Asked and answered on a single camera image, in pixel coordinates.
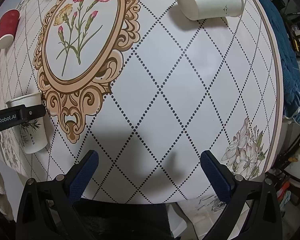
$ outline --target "oval frame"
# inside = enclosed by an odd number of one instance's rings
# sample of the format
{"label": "oval frame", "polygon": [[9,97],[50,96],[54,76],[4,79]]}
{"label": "oval frame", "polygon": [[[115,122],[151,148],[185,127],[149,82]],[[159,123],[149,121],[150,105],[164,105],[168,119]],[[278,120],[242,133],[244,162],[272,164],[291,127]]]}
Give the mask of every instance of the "oval frame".
{"label": "oval frame", "polygon": [[[49,114],[58,116],[67,138],[71,143],[76,143],[84,130],[85,116],[95,115],[100,111],[103,95],[111,92],[111,82],[121,73],[122,52],[140,40],[137,22],[140,5],[139,0],[118,0],[114,26],[96,59],[78,77],[61,80],[49,67],[45,46],[53,19],[66,1],[57,0],[55,6],[45,15],[33,64],[38,70],[38,87],[42,91]],[[74,116],[75,121],[66,118],[69,115]]]}

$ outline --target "overturned cup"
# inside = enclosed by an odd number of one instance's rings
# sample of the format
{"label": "overturned cup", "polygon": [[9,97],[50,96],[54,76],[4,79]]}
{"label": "overturned cup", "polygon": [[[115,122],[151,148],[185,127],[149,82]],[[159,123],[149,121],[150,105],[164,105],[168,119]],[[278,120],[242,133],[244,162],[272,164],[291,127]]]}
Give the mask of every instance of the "overturned cup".
{"label": "overturned cup", "polygon": [[237,17],[243,13],[243,0],[177,0],[183,14],[190,20],[215,17]]}
{"label": "overturned cup", "polygon": [[[41,104],[41,92],[18,97],[6,102],[8,107],[25,105],[36,106]],[[14,126],[13,131],[19,137],[24,152],[35,153],[43,149],[48,141],[43,124],[43,117]]]}

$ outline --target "red paper cup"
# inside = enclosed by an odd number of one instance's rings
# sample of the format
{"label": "red paper cup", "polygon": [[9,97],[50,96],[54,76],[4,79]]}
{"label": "red paper cup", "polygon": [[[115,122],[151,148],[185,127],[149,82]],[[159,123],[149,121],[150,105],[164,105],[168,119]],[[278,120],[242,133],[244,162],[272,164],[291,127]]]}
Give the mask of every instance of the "red paper cup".
{"label": "red paper cup", "polygon": [[9,47],[16,35],[20,13],[16,9],[9,10],[0,19],[0,49]]}

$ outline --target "metal bolt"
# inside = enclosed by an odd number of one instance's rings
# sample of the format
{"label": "metal bolt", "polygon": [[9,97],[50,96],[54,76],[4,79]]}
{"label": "metal bolt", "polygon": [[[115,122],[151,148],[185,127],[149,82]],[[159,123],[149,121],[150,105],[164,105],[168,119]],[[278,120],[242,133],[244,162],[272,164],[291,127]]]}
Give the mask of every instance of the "metal bolt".
{"label": "metal bolt", "polygon": [[27,180],[28,185],[31,185],[32,183],[34,183],[34,178],[30,178]]}
{"label": "metal bolt", "polygon": [[65,178],[65,176],[63,174],[59,174],[56,176],[57,181],[62,181],[64,178]]}
{"label": "metal bolt", "polygon": [[269,184],[269,185],[271,185],[271,184],[272,184],[272,180],[271,180],[271,179],[269,179],[269,178],[266,178],[266,179],[265,179],[265,182],[266,182],[266,184]]}
{"label": "metal bolt", "polygon": [[243,181],[243,177],[239,174],[235,175],[234,178],[237,180],[237,181]]}

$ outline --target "blue cloth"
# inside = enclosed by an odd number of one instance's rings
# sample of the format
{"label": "blue cloth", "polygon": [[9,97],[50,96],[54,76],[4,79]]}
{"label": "blue cloth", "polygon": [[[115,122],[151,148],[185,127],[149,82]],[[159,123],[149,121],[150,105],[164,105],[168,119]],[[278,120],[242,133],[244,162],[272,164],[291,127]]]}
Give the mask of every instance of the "blue cloth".
{"label": "blue cloth", "polygon": [[277,40],[283,76],[283,116],[300,124],[300,70],[282,17],[270,0],[259,0]]}

